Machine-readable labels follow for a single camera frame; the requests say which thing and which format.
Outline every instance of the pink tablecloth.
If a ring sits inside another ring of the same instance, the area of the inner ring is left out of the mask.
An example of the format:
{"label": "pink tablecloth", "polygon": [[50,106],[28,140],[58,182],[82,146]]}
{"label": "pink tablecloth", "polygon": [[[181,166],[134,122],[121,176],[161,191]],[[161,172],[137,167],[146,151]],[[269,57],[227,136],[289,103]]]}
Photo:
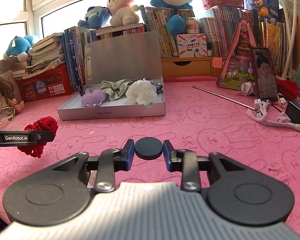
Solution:
{"label": "pink tablecloth", "polygon": [[[198,155],[218,151],[286,183],[295,194],[295,206],[287,225],[300,234],[300,133],[266,127],[251,120],[242,106],[196,90],[196,85],[253,106],[254,97],[219,89],[210,77],[182,78],[165,82],[166,116],[84,121],[61,121],[57,108],[69,97],[26,103],[11,128],[23,128],[41,117],[58,120],[59,129],[42,158],[26,156],[14,148],[0,151],[0,216],[8,222],[2,206],[5,189],[13,182],[78,151],[99,155],[107,148],[122,147],[127,139],[152,136],[169,139],[175,148],[194,150]],[[275,119],[277,110],[269,110]],[[202,172],[202,186],[208,186]],[[180,173],[166,170],[163,156],[154,161],[134,157],[130,172],[116,173],[116,182],[181,181]]]}

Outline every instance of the red knitted item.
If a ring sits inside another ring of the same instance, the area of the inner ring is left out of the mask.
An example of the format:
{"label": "red knitted item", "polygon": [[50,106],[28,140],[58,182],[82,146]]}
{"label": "red knitted item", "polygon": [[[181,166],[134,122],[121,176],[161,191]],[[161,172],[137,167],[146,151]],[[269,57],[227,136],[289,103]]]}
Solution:
{"label": "red knitted item", "polygon": [[298,87],[293,81],[277,79],[278,92],[290,101],[297,99]]}
{"label": "red knitted item", "polygon": [[[28,124],[25,127],[25,131],[49,130],[49,131],[53,132],[54,136],[56,136],[57,129],[58,129],[57,121],[51,116],[40,118],[37,122],[34,122],[33,124]],[[41,155],[42,155],[42,152],[43,152],[43,147],[46,144],[47,143],[44,142],[44,143],[38,143],[35,146],[18,146],[18,149],[20,151],[24,152],[26,155],[41,158]]]}

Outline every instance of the jar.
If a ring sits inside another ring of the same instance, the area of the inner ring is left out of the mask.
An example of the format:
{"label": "jar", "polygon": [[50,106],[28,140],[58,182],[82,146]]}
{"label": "jar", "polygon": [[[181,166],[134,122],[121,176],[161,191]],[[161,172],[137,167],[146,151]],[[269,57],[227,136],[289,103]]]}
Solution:
{"label": "jar", "polygon": [[200,33],[199,21],[194,17],[186,18],[186,29],[188,34]]}

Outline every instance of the purple plush toy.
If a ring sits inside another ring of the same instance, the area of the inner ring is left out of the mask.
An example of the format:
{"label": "purple plush toy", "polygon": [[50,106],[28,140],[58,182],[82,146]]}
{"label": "purple plush toy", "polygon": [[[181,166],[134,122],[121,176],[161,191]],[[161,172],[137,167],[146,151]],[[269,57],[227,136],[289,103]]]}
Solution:
{"label": "purple plush toy", "polygon": [[101,106],[106,99],[106,93],[101,90],[94,90],[92,93],[87,92],[82,96],[81,102],[85,107]]}

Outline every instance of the pink sticky note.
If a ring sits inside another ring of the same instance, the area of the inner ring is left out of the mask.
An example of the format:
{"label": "pink sticky note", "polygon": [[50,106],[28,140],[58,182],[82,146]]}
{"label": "pink sticky note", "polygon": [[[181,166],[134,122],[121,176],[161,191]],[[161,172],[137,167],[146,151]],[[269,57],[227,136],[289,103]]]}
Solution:
{"label": "pink sticky note", "polygon": [[212,66],[215,68],[222,68],[222,58],[221,57],[214,57],[212,59]]}

